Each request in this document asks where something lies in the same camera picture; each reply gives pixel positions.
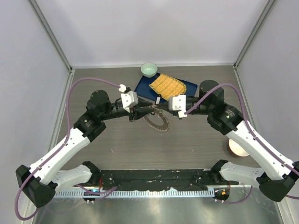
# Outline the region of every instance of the white panel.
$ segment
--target white panel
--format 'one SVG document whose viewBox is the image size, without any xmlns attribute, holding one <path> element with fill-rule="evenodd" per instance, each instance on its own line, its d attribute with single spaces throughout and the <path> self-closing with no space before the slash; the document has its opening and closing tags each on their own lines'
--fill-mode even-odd
<svg viewBox="0 0 299 224">
<path fill-rule="evenodd" d="M 47 151 L 67 70 L 27 1 L 1 1 L 0 21 L 0 223 L 13 224 L 15 170 Z"/>
<path fill-rule="evenodd" d="M 38 0 L 73 66 L 233 63 L 267 0 Z"/>
<path fill-rule="evenodd" d="M 278 1 L 239 72 L 259 133 L 299 161 L 299 1 Z M 299 182 L 290 193 L 299 196 Z M 295 223 L 299 201 L 290 200 Z"/>
</svg>

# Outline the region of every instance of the bowl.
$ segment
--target bowl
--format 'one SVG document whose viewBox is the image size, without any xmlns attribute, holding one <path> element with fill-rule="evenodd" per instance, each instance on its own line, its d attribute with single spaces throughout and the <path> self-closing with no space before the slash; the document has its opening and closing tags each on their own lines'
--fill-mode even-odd
<svg viewBox="0 0 299 224">
<path fill-rule="evenodd" d="M 145 63 L 141 66 L 140 71 L 145 77 L 151 78 L 156 75 L 158 66 L 154 63 Z"/>
<path fill-rule="evenodd" d="M 237 156 L 245 157 L 249 155 L 238 143 L 231 139 L 228 141 L 228 146 L 233 154 Z"/>
</svg>

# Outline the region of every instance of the yellow cloth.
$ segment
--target yellow cloth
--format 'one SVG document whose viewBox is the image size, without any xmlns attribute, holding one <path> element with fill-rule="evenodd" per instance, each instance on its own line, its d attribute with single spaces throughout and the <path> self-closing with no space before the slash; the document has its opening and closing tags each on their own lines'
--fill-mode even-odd
<svg viewBox="0 0 299 224">
<path fill-rule="evenodd" d="M 157 94 L 161 94 L 163 99 L 169 100 L 186 92 L 186 85 L 176 78 L 161 74 L 152 84 L 149 85 Z"/>
</svg>

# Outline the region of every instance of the blue mat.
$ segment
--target blue mat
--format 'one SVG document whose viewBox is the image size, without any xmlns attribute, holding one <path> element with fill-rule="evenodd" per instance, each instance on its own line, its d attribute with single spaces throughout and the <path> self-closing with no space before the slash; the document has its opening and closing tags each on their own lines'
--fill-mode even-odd
<svg viewBox="0 0 299 224">
<path fill-rule="evenodd" d="M 152 84 L 159 76 L 160 76 L 160 73 L 157 73 L 152 78 L 146 78 L 145 76 L 142 76 L 142 78 L 140 79 L 140 81 L 134 91 L 137 93 L 138 96 L 155 101 L 158 94 L 156 94 L 156 92 L 153 91 L 149 87 L 149 84 Z M 190 83 L 190 82 L 187 82 L 187 81 L 181 80 L 181 79 L 179 79 L 179 81 L 184 83 L 187 87 L 185 95 L 187 95 L 187 96 L 195 95 L 196 90 L 197 90 L 196 84 Z M 160 103 L 163 103 L 165 101 L 166 101 L 165 99 L 161 98 Z"/>
</svg>

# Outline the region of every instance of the wood grain surface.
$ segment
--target wood grain surface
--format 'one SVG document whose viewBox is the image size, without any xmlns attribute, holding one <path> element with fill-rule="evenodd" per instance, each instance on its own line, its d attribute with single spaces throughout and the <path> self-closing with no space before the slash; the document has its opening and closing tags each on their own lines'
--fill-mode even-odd
<svg viewBox="0 0 299 224">
<path fill-rule="evenodd" d="M 197 85 L 212 79 L 238 86 L 232 66 L 160 67 L 158 72 Z M 83 77 L 99 77 L 134 90 L 141 74 L 139 68 L 77 69 L 73 81 Z M 120 97 L 118 90 L 110 85 L 95 81 L 79 83 L 70 98 L 72 124 L 85 112 L 86 103 L 95 90 L 105 90 L 112 102 Z M 230 88 L 225 88 L 225 101 L 240 109 L 237 96 Z M 71 158 L 63 169 L 74 168 L 84 161 L 91 161 L 100 169 L 211 168 L 219 159 L 259 166 L 250 156 L 232 155 L 228 151 L 228 138 L 211 128 L 205 115 L 190 115 L 183 120 L 168 113 L 166 116 L 170 129 L 163 134 L 151 130 L 142 119 L 133 123 L 127 117 L 105 121 L 107 129 Z M 59 140 L 65 135 L 64 118 Z"/>
</svg>

